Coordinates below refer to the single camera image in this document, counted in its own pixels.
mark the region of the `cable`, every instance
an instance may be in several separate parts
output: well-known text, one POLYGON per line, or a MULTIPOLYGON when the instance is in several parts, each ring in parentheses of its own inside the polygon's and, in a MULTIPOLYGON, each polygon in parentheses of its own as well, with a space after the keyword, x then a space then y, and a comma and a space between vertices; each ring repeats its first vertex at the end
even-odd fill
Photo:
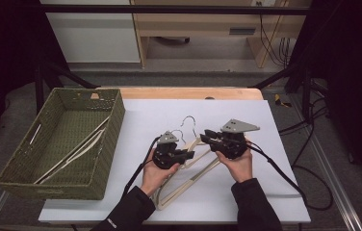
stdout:
MULTIPOLYGON (((310 106, 310 114, 309 114, 309 115, 313 115, 313 114, 314 114, 314 113, 313 113, 313 109, 314 109, 316 103, 318 103, 319 101, 322 101, 322 100, 324 100, 324 97, 315 100, 315 101, 311 104, 311 106, 310 106)), ((314 132, 314 117, 313 117, 313 116, 310 116, 310 125, 312 126, 312 127, 311 127, 311 131, 310 131, 310 134, 309 134, 306 142, 304 143, 303 147, 300 149, 300 151, 298 152, 297 156, 295 157, 295 161, 292 163, 292 166, 294 166, 294 165, 297 163, 298 159, 300 158, 301 154, 303 153, 304 149, 306 148, 307 143, 310 142, 310 140, 311 140, 311 138, 312 138, 312 136, 313 136, 313 132, 314 132)))
MULTIPOLYGON (((315 115, 313 116, 313 118, 316 119, 316 118, 318 118, 318 117, 320 117, 320 116, 325 115, 326 112, 323 112, 323 113, 321 113, 321 114, 318 114, 320 111, 325 110, 325 109, 326 109, 326 107, 323 107, 323 108, 319 109, 317 112, 315 112, 315 115)), ((296 131, 301 130, 301 129, 303 129, 303 128, 306 128, 306 127, 308 127, 308 126, 310 125, 310 124, 306 124, 306 125, 304 125, 304 126, 302 126, 302 127, 299 127, 299 125, 302 125, 303 123, 306 123, 306 121, 303 120, 302 122, 300 122, 300 123, 292 126, 293 128, 292 128, 292 127, 289 127, 289 128, 287 128, 287 129, 283 129, 282 132, 279 132, 280 137, 293 134, 293 133, 295 133, 296 131)))
MULTIPOLYGON (((262 7, 262 2, 256 3, 256 6, 262 7)), ((287 54, 285 54, 285 57, 286 57, 286 58, 282 59, 282 57, 281 57, 281 55, 280 55, 280 48, 281 48, 281 45, 282 45, 282 44, 281 44, 281 43, 282 43, 282 40, 281 40, 281 41, 280 41, 280 45, 279 45, 279 57, 277 57, 277 55, 274 53, 274 50, 273 50, 273 47, 272 47, 272 42, 271 42, 271 40, 269 39, 268 35, 266 34, 265 28, 263 27, 263 17, 262 17, 261 14, 259 14, 259 18, 260 18, 260 29, 261 29, 261 32, 260 32, 260 40, 261 40, 263 46, 265 47, 266 51, 268 52, 268 54, 269 54, 269 56, 271 57, 271 60, 273 61, 274 64, 276 64, 276 65, 281 65, 281 66, 283 66, 284 68, 286 68, 286 67, 287 67, 287 64, 288 64, 288 62, 287 62, 287 61, 288 61, 288 60, 287 60, 287 55, 288 55, 288 52, 289 52, 288 47, 287 47, 287 49, 286 49, 287 54), (263 42, 263 34, 265 34, 265 38, 266 38, 269 46, 267 46, 267 45, 263 42)))
POLYGON ((331 206, 333 205, 333 202, 334 202, 333 193, 332 193, 331 189, 328 187, 327 183, 325 183, 325 181, 322 179, 322 177, 318 176, 315 172, 308 169, 307 167, 292 166, 292 169, 294 169, 294 168, 302 169, 302 170, 307 171, 308 173, 312 174, 320 182, 322 182, 324 184, 325 188, 328 190, 328 194, 330 196, 330 201, 328 202, 328 205, 326 205, 325 207, 322 207, 322 208, 318 208, 318 207, 314 207, 314 206, 309 205, 309 208, 314 209, 314 210, 319 210, 319 211, 325 211, 325 210, 328 210, 329 208, 331 208, 331 206))
MULTIPOLYGON (((316 103, 318 103, 319 101, 322 101, 324 100, 324 97, 321 97, 321 98, 318 98, 316 99, 312 104, 311 104, 311 107, 314 107, 316 103)), ((316 111, 316 113, 314 114, 313 111, 311 111, 310 115, 311 115, 311 119, 310 121, 312 121, 313 118, 315 118, 316 114, 319 113, 322 109, 319 109, 318 111, 316 111)), ((286 131, 289 131, 289 130, 292 130, 292 129, 295 129, 297 127, 299 127, 301 124, 303 123, 306 123, 307 122, 307 119, 304 119, 303 121, 295 124, 295 125, 292 125, 288 128, 285 128, 285 129, 282 129, 282 130, 279 130, 278 133, 284 133, 286 131)))
POLYGON ((322 208, 319 208, 319 207, 316 207, 316 206, 312 206, 308 203, 307 201, 307 197, 306 197, 306 194, 304 193, 304 191, 295 183, 293 182, 281 169, 280 167, 274 162, 274 160, 272 158, 270 158, 268 155, 266 155, 266 153, 262 150, 262 148, 260 148, 256 143, 254 142, 251 142, 250 141, 250 144, 254 145, 255 147, 253 147, 252 145, 246 145, 249 149, 251 150, 254 150, 256 151, 257 153, 261 154, 262 156, 264 156, 268 162, 273 166, 273 168, 277 171, 277 173, 280 174, 280 176, 283 177, 283 179, 285 179, 296 191, 298 191, 298 193, 300 193, 303 201, 304 201, 304 204, 307 208, 310 208, 310 209, 314 209, 314 210, 318 210, 318 211, 325 211, 327 209, 329 209, 332 204, 333 204, 333 195, 332 195, 332 192, 331 192, 331 189, 327 186, 327 184, 325 183, 325 181, 320 178, 317 174, 315 174, 314 172, 312 172, 311 170, 305 168, 305 167, 298 167, 298 168, 301 168, 301 169, 304 169, 304 170, 307 170, 308 172, 310 172, 311 174, 313 174, 314 176, 316 176, 320 181, 322 181, 324 183, 324 185, 328 188, 328 192, 330 194, 330 202, 327 206, 325 207, 322 207, 322 208))
POLYGON ((283 62, 285 68, 289 64, 289 58, 290 58, 289 48, 290 48, 290 38, 281 38, 279 44, 279 58, 283 62))
POLYGON ((121 198, 123 198, 130 190, 131 185, 133 185, 133 182, 136 180, 136 177, 140 174, 140 172, 142 171, 142 168, 149 162, 147 161, 148 156, 151 153, 151 150, 153 149, 154 143, 159 139, 160 137, 156 137, 154 139, 154 141, 151 143, 150 148, 148 148, 148 152, 147 155, 145 155, 144 160, 142 161, 142 163, 139 165, 139 167, 137 167, 136 171, 134 172, 133 176, 130 178, 129 182, 126 184, 126 186, 124 187, 124 191, 123 191, 123 195, 121 196, 121 198))
POLYGON ((70 224, 70 226, 72 227, 72 229, 73 229, 74 231, 78 231, 78 229, 76 228, 76 225, 70 224))
POLYGON ((266 44, 263 42, 263 34, 265 34, 266 40, 267 40, 268 43, 269 43, 269 47, 271 48, 271 51, 272 51, 272 53, 274 54, 274 57, 277 59, 277 56, 276 56, 276 54, 274 53, 272 44, 271 44, 271 42, 269 41, 268 35, 266 34, 265 29, 263 28, 262 15, 259 14, 259 17, 260 17, 260 40, 261 40, 263 46, 265 47, 266 51, 268 52, 269 56, 271 57, 271 60, 273 61, 273 63, 276 64, 276 65, 283 65, 283 63, 282 63, 279 59, 278 59, 278 60, 279 60, 280 64, 277 64, 277 63, 276 63, 276 61, 275 61, 274 58, 273 58, 273 55, 272 55, 271 52, 269 51, 269 48, 268 48, 268 47, 266 46, 266 44))

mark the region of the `black curtain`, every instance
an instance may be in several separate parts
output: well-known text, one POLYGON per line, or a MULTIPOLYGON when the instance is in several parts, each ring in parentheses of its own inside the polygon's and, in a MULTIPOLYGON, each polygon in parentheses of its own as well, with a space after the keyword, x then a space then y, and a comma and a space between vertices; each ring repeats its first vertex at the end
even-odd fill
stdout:
MULTIPOLYGON (((40 4, 39 0, 26 2, 40 4)), ((0 0, 0 116, 6 107, 6 94, 34 82, 41 62, 68 69, 45 13, 20 12, 16 4, 22 3, 0 0)), ((44 71, 50 88, 62 87, 58 74, 44 71)))
MULTIPOLYGON (((335 10, 340 1, 335 2, 315 0, 314 5, 331 4, 330 8, 335 10)), ((293 62, 304 58, 300 55, 301 48, 307 46, 316 35, 318 25, 328 17, 326 14, 306 19, 293 62)), ((327 81, 327 104, 333 121, 350 155, 362 164, 362 2, 342 1, 311 50, 305 56, 311 77, 327 81)), ((289 81, 289 87, 295 86, 294 89, 301 85, 303 76, 295 77, 289 81)))

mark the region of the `metal rod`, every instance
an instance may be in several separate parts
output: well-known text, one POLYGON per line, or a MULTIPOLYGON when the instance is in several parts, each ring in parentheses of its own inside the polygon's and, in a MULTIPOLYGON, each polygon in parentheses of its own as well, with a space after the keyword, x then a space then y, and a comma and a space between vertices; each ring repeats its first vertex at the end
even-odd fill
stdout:
POLYGON ((41 66, 38 65, 38 68, 35 70, 35 93, 37 99, 37 114, 39 114, 40 109, 44 103, 44 96, 43 96, 43 80, 41 76, 41 66))
POLYGON ((268 85, 274 83, 279 79, 282 79, 284 77, 289 77, 295 71, 297 71, 297 68, 298 68, 297 64, 290 64, 286 69, 280 70, 279 72, 273 74, 273 76, 269 77, 268 79, 248 88, 256 88, 258 90, 262 90, 263 88, 267 87, 268 85))
POLYGON ((309 15, 324 9, 287 7, 179 6, 179 5, 16 5, 22 11, 44 13, 199 13, 199 14, 273 14, 309 15))
POLYGON ((88 81, 85 81, 84 79, 80 78, 79 76, 73 74, 72 72, 70 72, 70 70, 63 69, 62 67, 60 67, 60 66, 58 66, 58 65, 56 65, 54 63, 46 63, 46 66, 48 66, 52 70, 58 72, 59 74, 64 75, 64 77, 67 77, 70 80, 80 84, 81 86, 83 86, 86 89, 100 88, 100 86, 91 84, 88 81))

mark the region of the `green wicker basket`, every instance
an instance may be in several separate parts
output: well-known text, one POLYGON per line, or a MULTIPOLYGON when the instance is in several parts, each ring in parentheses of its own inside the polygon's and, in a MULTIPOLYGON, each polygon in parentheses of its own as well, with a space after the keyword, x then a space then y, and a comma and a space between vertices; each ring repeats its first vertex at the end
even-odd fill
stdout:
POLYGON ((118 89, 53 89, 1 172, 0 187, 22 198, 102 199, 124 113, 118 89))

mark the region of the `white table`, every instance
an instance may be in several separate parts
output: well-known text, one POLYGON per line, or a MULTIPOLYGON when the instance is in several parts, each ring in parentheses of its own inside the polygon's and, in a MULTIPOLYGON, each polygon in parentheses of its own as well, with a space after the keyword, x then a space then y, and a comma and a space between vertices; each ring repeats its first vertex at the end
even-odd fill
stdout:
MULTIPOLYGON (((195 131, 219 131, 230 118, 261 127, 247 133, 280 168, 296 182, 278 135, 267 101, 196 99, 124 99, 126 114, 117 142, 105 198, 100 201, 47 200, 39 221, 50 223, 97 223, 116 206, 125 184, 143 160, 148 147, 167 130, 179 129, 186 116, 196 121, 195 131)), ((184 138, 192 139, 192 122, 186 120, 184 138)), ((267 163, 253 152, 254 175, 282 223, 310 222, 299 194, 267 163)), ((142 174, 134 185, 139 186, 142 174)), ((230 191, 234 181, 227 168, 219 165, 180 195, 164 211, 156 211, 146 223, 233 223, 238 208, 230 191)))

